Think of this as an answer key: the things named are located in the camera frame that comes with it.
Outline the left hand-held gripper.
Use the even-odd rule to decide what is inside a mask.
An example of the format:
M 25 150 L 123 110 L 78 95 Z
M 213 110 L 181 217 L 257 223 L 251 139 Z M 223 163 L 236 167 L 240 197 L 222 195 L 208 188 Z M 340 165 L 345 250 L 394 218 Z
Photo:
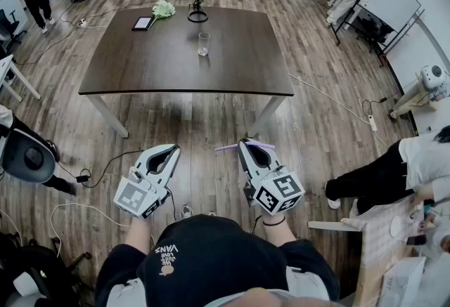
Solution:
M 114 203 L 133 217 L 148 220 L 170 195 L 167 184 L 180 155 L 177 144 L 157 145 L 143 151 L 129 175 L 121 178 Z

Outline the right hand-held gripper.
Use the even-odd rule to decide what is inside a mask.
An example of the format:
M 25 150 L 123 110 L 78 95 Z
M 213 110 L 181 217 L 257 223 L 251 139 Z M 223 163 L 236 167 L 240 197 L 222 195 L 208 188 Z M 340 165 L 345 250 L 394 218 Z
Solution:
M 238 157 L 248 175 L 243 191 L 248 204 L 258 204 L 270 216 L 292 209 L 304 196 L 305 190 L 297 174 L 284 165 L 279 166 L 275 146 L 254 139 L 238 141 Z M 260 176 L 259 170 L 272 170 Z

